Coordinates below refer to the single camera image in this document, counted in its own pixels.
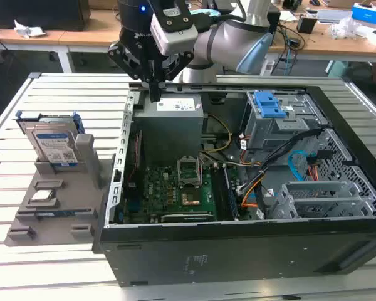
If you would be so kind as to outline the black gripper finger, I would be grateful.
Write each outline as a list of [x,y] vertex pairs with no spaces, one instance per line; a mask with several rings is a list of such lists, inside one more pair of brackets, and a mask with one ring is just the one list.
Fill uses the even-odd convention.
[[160,100],[165,87],[164,83],[172,81],[193,59],[193,51],[185,51],[165,56],[161,60],[158,75],[158,100]]
[[159,81],[155,78],[154,62],[142,42],[125,45],[117,41],[110,45],[107,54],[132,79],[141,80],[149,90],[151,102],[159,101]]

